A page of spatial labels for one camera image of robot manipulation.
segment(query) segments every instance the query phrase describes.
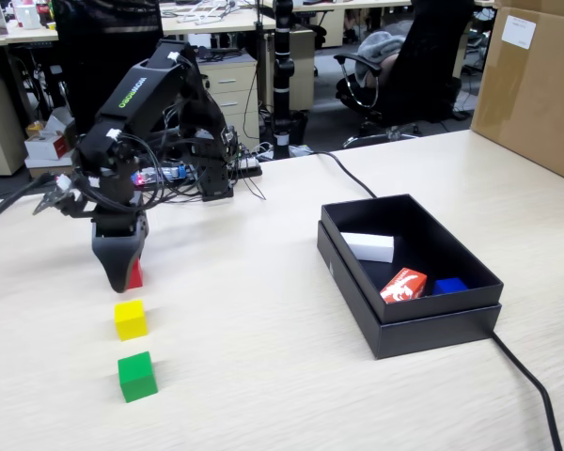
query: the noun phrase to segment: robotic arm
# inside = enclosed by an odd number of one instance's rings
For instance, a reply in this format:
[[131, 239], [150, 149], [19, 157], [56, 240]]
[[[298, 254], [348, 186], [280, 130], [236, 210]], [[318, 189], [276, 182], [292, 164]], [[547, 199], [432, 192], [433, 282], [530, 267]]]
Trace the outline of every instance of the robotic arm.
[[[177, 109], [178, 141], [153, 152], [145, 140], [167, 108]], [[128, 71], [76, 146], [71, 179], [60, 179], [35, 213], [56, 207], [74, 218], [91, 218], [92, 250], [111, 287], [123, 292], [149, 233], [146, 211], [157, 205], [155, 194], [145, 201], [132, 182], [142, 160], [154, 165], [166, 152], [183, 155], [195, 169], [203, 200], [212, 200], [232, 196], [227, 164], [238, 149], [234, 129], [203, 88], [194, 51], [182, 41], [162, 39], [150, 59]], [[88, 201], [96, 203], [93, 211], [85, 211]]]

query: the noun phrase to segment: chair armrest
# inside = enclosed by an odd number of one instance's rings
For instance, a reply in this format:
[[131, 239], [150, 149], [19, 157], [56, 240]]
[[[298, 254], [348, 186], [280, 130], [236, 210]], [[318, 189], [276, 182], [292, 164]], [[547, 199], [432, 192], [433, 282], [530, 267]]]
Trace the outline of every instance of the chair armrest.
[[378, 77], [383, 71], [383, 69], [379, 65], [371, 63], [365, 58], [358, 56], [357, 54], [335, 54], [335, 60], [338, 61], [338, 64], [340, 64], [341, 66], [345, 64], [345, 60], [347, 59], [352, 59], [353, 61], [365, 64], [371, 70], [374, 77]]

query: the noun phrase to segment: office chair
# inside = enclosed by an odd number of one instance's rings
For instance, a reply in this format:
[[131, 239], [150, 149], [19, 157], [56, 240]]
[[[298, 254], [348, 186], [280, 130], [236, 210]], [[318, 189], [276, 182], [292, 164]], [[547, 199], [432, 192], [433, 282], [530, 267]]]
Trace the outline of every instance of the office chair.
[[412, 0], [412, 5], [414, 24], [384, 86], [362, 88], [355, 75], [348, 76], [345, 70], [345, 61], [351, 59], [368, 66], [378, 78], [382, 71], [378, 64], [356, 54], [335, 56], [344, 75], [337, 84], [337, 99], [367, 120], [360, 134], [349, 138], [343, 148], [365, 141], [373, 144], [381, 138], [416, 138], [418, 130], [413, 122], [458, 118], [453, 106], [462, 82], [452, 72], [474, 0]]

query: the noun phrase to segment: grey cloth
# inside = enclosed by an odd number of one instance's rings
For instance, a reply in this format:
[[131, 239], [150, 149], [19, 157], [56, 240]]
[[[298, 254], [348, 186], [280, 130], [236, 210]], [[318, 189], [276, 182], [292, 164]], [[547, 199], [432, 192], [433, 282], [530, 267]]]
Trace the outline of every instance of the grey cloth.
[[[403, 42], [405, 42], [404, 36], [391, 36], [385, 31], [377, 31], [361, 43], [357, 54], [367, 61], [380, 64], [392, 54], [398, 54]], [[368, 72], [368, 66], [359, 62], [355, 63], [355, 79], [361, 87], [366, 87]]]

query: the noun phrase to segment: open box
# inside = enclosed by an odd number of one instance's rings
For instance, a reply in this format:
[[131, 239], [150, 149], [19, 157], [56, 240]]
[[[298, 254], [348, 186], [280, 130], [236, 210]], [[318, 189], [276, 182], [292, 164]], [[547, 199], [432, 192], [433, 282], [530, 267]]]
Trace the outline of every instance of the open box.
[[[342, 232], [393, 236], [392, 263], [357, 260]], [[377, 358], [490, 337], [503, 283], [408, 194], [324, 205], [318, 249]], [[427, 275], [422, 296], [385, 303], [381, 289], [402, 269]], [[432, 296], [435, 280], [466, 291]]]

